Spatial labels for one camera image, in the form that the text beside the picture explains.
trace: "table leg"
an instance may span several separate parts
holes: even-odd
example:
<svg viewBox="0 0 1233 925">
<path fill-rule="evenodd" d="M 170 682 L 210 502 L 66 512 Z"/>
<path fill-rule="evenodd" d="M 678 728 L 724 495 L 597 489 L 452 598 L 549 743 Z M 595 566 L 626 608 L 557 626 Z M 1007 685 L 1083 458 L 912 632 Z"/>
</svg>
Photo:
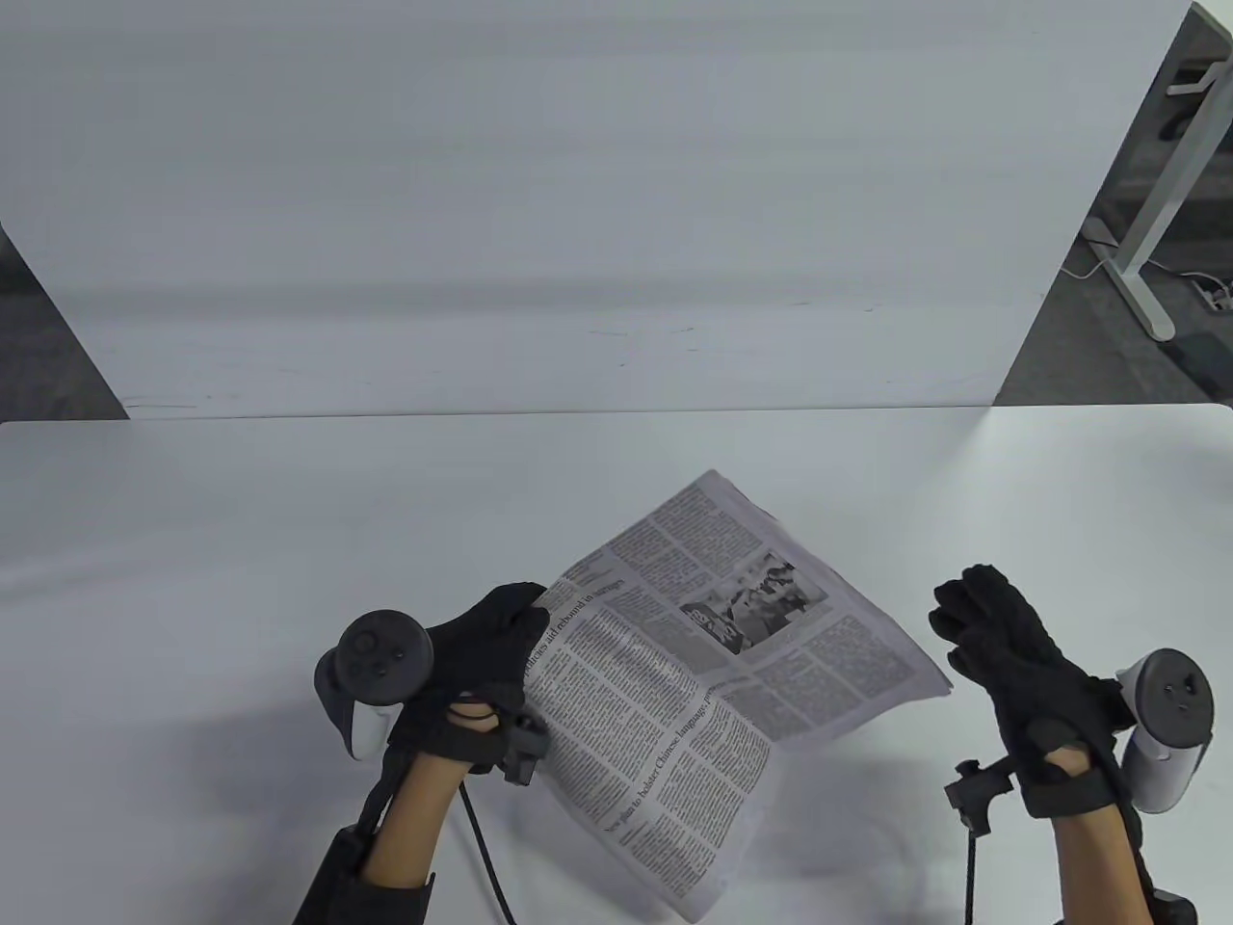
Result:
<svg viewBox="0 0 1233 925">
<path fill-rule="evenodd" d="M 1143 105 L 1139 106 L 1139 112 L 1131 123 L 1131 128 L 1126 133 L 1124 141 L 1122 141 L 1122 147 L 1118 148 L 1117 157 L 1113 158 L 1112 166 L 1108 168 L 1108 174 L 1105 176 L 1100 195 L 1096 197 L 1097 204 L 1113 196 L 1139 144 L 1148 138 L 1155 137 L 1159 128 L 1160 105 L 1168 95 L 1173 81 L 1176 79 L 1182 63 L 1186 60 L 1186 56 L 1190 54 L 1200 36 L 1207 28 L 1208 26 L 1203 21 L 1203 17 L 1191 6 L 1186 11 L 1186 17 L 1181 21 L 1178 36 L 1173 39 L 1173 44 L 1169 46 L 1169 51 L 1160 63 L 1160 69 L 1157 72 L 1152 86 L 1148 88 L 1148 92 L 1143 97 Z"/>
<path fill-rule="evenodd" d="M 1147 282 L 1139 276 L 1169 228 L 1181 204 L 1186 201 L 1198 175 L 1207 166 L 1212 154 L 1233 125 L 1233 58 L 1224 62 L 1216 81 L 1207 91 L 1198 112 L 1182 134 L 1176 150 L 1165 164 L 1147 201 L 1134 217 L 1121 247 L 1113 248 L 1095 242 L 1110 242 L 1108 229 L 1099 218 L 1084 222 L 1084 237 L 1091 243 L 1096 257 L 1105 260 L 1105 270 L 1127 301 L 1134 317 L 1155 340 L 1170 340 L 1176 333 L 1173 319 L 1159 300 L 1152 295 Z"/>
</svg>

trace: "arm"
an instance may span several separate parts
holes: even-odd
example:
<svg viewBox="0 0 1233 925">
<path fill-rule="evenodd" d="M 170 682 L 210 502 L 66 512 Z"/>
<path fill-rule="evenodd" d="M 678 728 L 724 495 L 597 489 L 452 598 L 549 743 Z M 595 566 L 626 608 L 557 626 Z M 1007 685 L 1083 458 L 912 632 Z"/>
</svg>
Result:
<svg viewBox="0 0 1233 925">
<path fill-rule="evenodd" d="M 1091 767 L 1083 749 L 1047 758 L 1071 777 Z M 1152 925 L 1126 824 L 1116 805 L 1053 820 L 1067 925 Z"/>
<path fill-rule="evenodd" d="M 457 713 L 471 713 L 487 719 L 462 720 L 450 715 L 449 720 L 460 726 L 481 733 L 497 726 L 487 704 L 459 703 Z M 449 812 L 459 784 L 471 770 L 469 762 L 454 761 L 420 752 L 416 756 L 402 787 L 395 796 L 385 821 L 377 831 L 372 851 L 360 877 L 375 887 L 417 889 L 428 883 L 433 852 L 445 814 Z"/>
</svg>

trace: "black glove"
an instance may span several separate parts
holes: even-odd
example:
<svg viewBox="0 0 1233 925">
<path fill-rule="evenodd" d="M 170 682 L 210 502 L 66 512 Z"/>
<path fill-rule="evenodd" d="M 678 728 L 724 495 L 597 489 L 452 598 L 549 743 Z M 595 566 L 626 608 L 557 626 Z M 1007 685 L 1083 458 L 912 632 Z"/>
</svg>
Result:
<svg viewBox="0 0 1233 925">
<path fill-rule="evenodd" d="M 996 569 L 977 565 L 933 591 L 930 624 L 956 644 L 951 666 L 985 688 L 1033 816 L 1062 816 L 1117 804 L 1141 840 L 1115 731 L 1133 723 L 1116 681 L 1091 677 L 1065 656 L 1023 596 Z M 1083 745 L 1092 770 L 1070 778 L 1044 756 Z"/>
<path fill-rule="evenodd" d="M 469 761 L 476 773 L 501 762 L 525 703 L 526 660 L 547 627 L 547 610 L 533 606 L 544 591 L 533 582 L 502 585 L 461 617 L 429 628 L 433 673 L 403 705 L 391 746 Z M 464 701 L 491 704 L 498 728 L 480 733 L 450 723 L 450 705 Z"/>
</svg>

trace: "white tabletop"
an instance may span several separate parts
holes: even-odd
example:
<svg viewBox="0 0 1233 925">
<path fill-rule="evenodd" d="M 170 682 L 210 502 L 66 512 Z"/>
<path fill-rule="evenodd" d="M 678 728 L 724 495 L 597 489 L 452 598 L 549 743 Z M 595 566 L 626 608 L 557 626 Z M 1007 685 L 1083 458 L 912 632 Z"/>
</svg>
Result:
<svg viewBox="0 0 1233 925">
<path fill-rule="evenodd" d="M 550 581 L 718 467 L 915 635 L 931 588 L 1001 566 L 1108 673 L 1163 645 L 1231 667 L 1233 417 L 996 408 L 5 424 L 0 895 L 14 921 L 286 923 L 372 771 L 312 696 L 349 619 L 435 622 Z M 708 923 L 954 923 L 942 786 L 999 742 L 983 693 L 903 707 L 803 758 Z M 1233 915 L 1233 758 L 1147 820 L 1158 882 Z M 541 787 L 477 782 L 525 923 L 658 923 Z M 496 923 L 461 813 L 430 921 Z M 1048 826 L 981 842 L 980 919 L 1058 916 Z"/>
</svg>

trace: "white cable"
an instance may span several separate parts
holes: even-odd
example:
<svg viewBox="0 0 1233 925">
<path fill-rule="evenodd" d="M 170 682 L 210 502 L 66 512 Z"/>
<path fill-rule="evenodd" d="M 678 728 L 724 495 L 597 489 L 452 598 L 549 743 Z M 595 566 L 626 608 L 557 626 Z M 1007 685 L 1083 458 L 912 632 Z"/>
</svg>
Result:
<svg viewBox="0 0 1233 925">
<path fill-rule="evenodd" d="M 1155 263 L 1155 260 L 1153 260 L 1152 263 L 1155 264 L 1157 266 L 1160 266 L 1160 264 Z M 1210 273 L 1200 273 L 1198 270 L 1189 270 L 1186 273 L 1179 273 L 1178 270 L 1169 270 L 1169 273 L 1175 273 L 1179 276 L 1197 276 L 1201 280 L 1211 280 L 1222 290 L 1224 290 L 1226 298 L 1233 298 L 1233 289 L 1229 289 L 1229 284 L 1217 276 L 1212 276 L 1212 274 Z"/>
<path fill-rule="evenodd" d="M 1121 247 L 1121 244 L 1116 244 L 1116 243 L 1113 243 L 1111 240 L 1091 240 L 1089 238 L 1084 238 L 1084 240 L 1086 240 L 1089 244 L 1104 244 L 1105 247 L 1113 248 L 1115 250 Z M 1106 263 L 1108 263 L 1110 260 L 1112 260 L 1112 258 L 1105 258 L 1099 264 L 1096 264 L 1095 266 L 1092 266 L 1091 270 L 1089 270 L 1088 273 L 1085 273 L 1083 276 L 1080 276 L 1078 273 L 1070 273 L 1070 270 L 1068 270 L 1065 266 L 1062 268 L 1062 273 L 1064 273 L 1067 276 L 1069 276 L 1073 280 L 1090 280 L 1092 276 L 1096 275 L 1096 271 L 1101 266 L 1104 266 Z M 1175 270 L 1171 266 L 1165 266 L 1159 260 L 1150 260 L 1149 259 L 1148 263 L 1152 264 L 1153 266 L 1158 268 L 1158 269 L 1164 270 L 1165 273 L 1168 273 L 1168 274 L 1170 274 L 1173 276 L 1197 278 L 1197 279 L 1208 280 L 1210 282 L 1215 282 L 1217 286 L 1221 287 L 1221 291 L 1224 294 L 1224 298 L 1227 298 L 1228 301 L 1233 302 L 1233 280 L 1229 280 L 1228 282 L 1226 282 L 1219 276 L 1213 276 L 1212 274 L 1210 274 L 1210 273 L 1202 273 L 1201 270 L 1185 270 L 1185 271 L 1184 270 Z"/>
<path fill-rule="evenodd" d="M 1108 258 L 1101 260 L 1099 264 L 1096 264 L 1090 270 L 1088 270 L 1088 273 L 1085 273 L 1083 276 L 1080 276 L 1078 273 L 1070 273 L 1070 270 L 1068 270 L 1065 266 L 1062 268 L 1062 273 L 1064 273 L 1067 276 L 1069 276 L 1073 280 L 1090 280 L 1092 276 L 1096 275 L 1096 271 L 1100 270 L 1100 268 L 1104 266 L 1107 263 L 1108 263 Z"/>
</svg>

